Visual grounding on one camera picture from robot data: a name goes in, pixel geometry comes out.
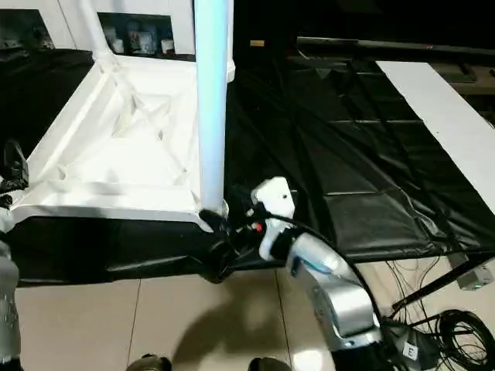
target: shoe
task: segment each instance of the shoe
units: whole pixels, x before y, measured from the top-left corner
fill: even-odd
[[[172,371],[172,363],[168,358],[147,354],[131,363],[126,371]]]
[[[291,371],[291,368],[275,358],[255,358],[247,371]]]

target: black cable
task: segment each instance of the black cable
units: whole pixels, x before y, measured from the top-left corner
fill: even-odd
[[[385,261],[385,263],[388,266],[388,269],[390,270],[390,272],[392,273],[392,275],[394,276],[395,285],[397,286],[397,289],[399,290],[399,295],[401,296],[400,299],[404,299],[405,298],[405,290],[402,287],[401,280],[397,276],[397,273],[395,272],[394,268],[392,268],[392,266],[390,265],[390,263],[388,263],[387,261]],[[399,321],[400,322],[404,322],[405,324],[407,324],[408,323],[408,315],[409,315],[408,308],[407,307],[403,307],[403,309],[404,309],[404,312],[405,312],[404,321],[401,320],[401,317],[400,316],[399,316]]]
[[[437,257],[435,259],[435,261],[430,265],[430,267],[425,270],[425,273],[423,274],[422,279],[419,281],[419,288],[420,289],[423,287],[423,282],[425,281],[426,276],[428,276],[428,273],[430,273],[432,271],[432,269],[436,266],[436,264],[439,263],[439,261],[440,261],[440,257]],[[425,303],[423,302],[422,298],[419,300],[419,307],[423,311],[425,318],[428,318],[428,314],[426,313],[426,309],[425,309]],[[433,328],[432,328],[432,325],[430,324],[430,322],[428,322],[428,329],[430,330],[430,332],[433,332]]]
[[[461,328],[472,333],[478,344],[459,344],[457,330]],[[447,359],[451,359],[468,371],[493,371],[495,369],[495,339],[483,321],[470,311],[444,311],[435,324],[440,334],[438,341]],[[474,358],[465,348],[484,351],[483,358]]]

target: tile floor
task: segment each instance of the tile floor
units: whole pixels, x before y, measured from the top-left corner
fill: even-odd
[[[432,259],[398,262],[418,286]],[[441,259],[426,281],[448,269]],[[495,273],[495,261],[490,263]],[[380,306],[398,298],[386,263],[362,264]],[[254,357],[270,356],[295,371],[332,370],[312,309],[283,271],[233,275],[220,285],[183,276],[17,293],[26,371],[124,371],[147,352],[168,356],[174,371],[245,371]],[[457,283],[425,300],[434,314],[474,311],[495,332],[495,284],[460,291]],[[410,316],[414,318],[415,308]]]

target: black tarp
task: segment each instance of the black tarp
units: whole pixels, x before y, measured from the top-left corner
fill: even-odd
[[[2,135],[29,154],[90,66],[87,53],[60,50],[0,63]],[[226,151],[229,203],[233,187],[282,175],[295,217],[353,261],[495,251],[495,216],[374,62],[238,68]],[[187,223],[37,217],[9,239],[23,284],[273,265],[255,250],[237,259],[211,252],[216,237]]]

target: white cylinder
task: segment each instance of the white cylinder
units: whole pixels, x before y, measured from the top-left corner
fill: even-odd
[[[110,48],[107,45],[103,28],[101,27],[98,14],[94,10],[91,0],[80,0],[80,10],[83,13],[87,30],[90,33],[91,43],[93,44],[93,53],[108,53]]]
[[[228,0],[195,0],[201,204],[224,201]]]

